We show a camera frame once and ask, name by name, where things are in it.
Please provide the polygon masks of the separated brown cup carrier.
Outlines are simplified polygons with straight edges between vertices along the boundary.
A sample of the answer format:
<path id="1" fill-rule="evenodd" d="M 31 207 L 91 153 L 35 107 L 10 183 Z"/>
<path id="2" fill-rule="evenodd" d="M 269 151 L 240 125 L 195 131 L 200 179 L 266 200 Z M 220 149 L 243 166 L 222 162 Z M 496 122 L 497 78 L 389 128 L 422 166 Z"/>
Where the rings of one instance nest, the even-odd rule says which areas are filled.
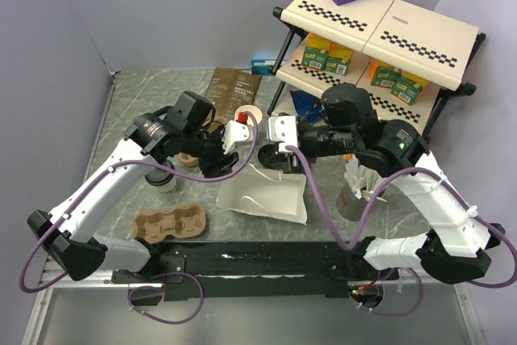
<path id="1" fill-rule="evenodd" d="M 200 236 L 207 227 L 207 213 L 200 203 L 180 204 L 172 210 L 152 209 L 138 213 L 132 222 L 132 238 L 157 244 L 171 236 Z"/>

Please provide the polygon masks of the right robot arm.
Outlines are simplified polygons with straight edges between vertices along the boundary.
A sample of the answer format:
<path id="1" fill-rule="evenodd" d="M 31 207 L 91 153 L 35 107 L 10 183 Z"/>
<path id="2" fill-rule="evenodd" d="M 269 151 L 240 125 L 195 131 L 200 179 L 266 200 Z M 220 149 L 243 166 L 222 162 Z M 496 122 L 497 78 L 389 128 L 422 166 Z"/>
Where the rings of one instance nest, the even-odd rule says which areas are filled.
<path id="1" fill-rule="evenodd" d="M 286 172 L 303 172 L 330 232 L 353 258 L 354 273 L 371 279 L 391 268 L 423 269 L 445 284 L 479 285 L 487 273 L 490 248 L 508 240 L 502 228 L 490 224 L 468 204 L 440 169 L 427 142 L 404 120 L 381 120 L 366 90 L 342 83 L 321 97 L 326 124 L 311 126 L 296 116 L 274 116 L 267 122 L 268 139 L 286 156 Z M 367 202 L 360 224 L 374 201 L 389 185 L 397 187 L 424 216 L 429 230 L 408 238 L 361 238 L 362 227 L 345 242 L 323 203 L 310 162 L 352 154 L 382 177 Z"/>

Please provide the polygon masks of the light blue paper bag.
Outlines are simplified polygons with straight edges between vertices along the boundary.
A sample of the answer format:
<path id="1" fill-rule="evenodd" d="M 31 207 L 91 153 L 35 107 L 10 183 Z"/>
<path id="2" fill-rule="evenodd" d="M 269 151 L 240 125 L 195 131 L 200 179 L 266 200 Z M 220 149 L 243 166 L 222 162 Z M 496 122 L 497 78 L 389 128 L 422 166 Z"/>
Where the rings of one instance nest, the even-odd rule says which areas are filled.
<path id="1" fill-rule="evenodd" d="M 305 185 L 304 175 L 261 169 L 250 163 L 221 183 L 216 204 L 235 212 L 305 225 Z"/>

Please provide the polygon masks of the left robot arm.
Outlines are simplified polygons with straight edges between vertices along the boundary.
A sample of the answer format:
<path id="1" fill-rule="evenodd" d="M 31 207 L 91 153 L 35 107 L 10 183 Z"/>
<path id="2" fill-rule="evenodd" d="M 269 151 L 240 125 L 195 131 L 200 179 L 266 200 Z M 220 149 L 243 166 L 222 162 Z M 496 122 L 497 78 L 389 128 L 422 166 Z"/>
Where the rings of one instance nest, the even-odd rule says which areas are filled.
<path id="1" fill-rule="evenodd" d="M 50 212 L 36 210 L 27 219 L 66 275 L 83 280 L 107 269 L 128 270 L 143 282 L 158 276 L 160 254 L 143 238 L 106 238 L 97 229 L 136 183 L 176 154 L 198 158 L 210 182 L 232 170 L 238 161 L 233 148 L 238 141 L 248 141 L 250 131 L 234 120 L 211 130 L 213 112 L 208 100 L 185 91 L 175 105 L 138 116 L 107 160 L 73 195 Z"/>

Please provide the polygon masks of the single white paper cup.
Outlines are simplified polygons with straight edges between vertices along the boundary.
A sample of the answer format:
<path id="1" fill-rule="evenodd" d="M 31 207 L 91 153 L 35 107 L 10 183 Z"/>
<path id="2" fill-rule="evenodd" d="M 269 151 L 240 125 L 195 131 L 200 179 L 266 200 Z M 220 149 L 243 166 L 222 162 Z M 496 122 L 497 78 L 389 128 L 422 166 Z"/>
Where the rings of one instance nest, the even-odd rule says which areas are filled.
<path id="1" fill-rule="evenodd" d="M 175 175 L 167 175 L 164 179 L 155 183 L 159 194 L 169 196 L 177 190 L 177 179 Z"/>

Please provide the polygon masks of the white paper cup stack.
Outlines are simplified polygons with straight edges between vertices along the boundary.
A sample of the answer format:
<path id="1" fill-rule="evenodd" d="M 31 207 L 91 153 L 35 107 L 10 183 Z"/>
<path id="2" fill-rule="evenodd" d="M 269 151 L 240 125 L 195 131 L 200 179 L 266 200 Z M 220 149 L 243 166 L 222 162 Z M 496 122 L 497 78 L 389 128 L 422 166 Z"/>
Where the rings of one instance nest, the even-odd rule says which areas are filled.
<path id="1" fill-rule="evenodd" d="M 254 126 L 261 123 L 263 114 L 255 105 L 242 105 L 234 112 L 234 119 L 240 124 Z"/>

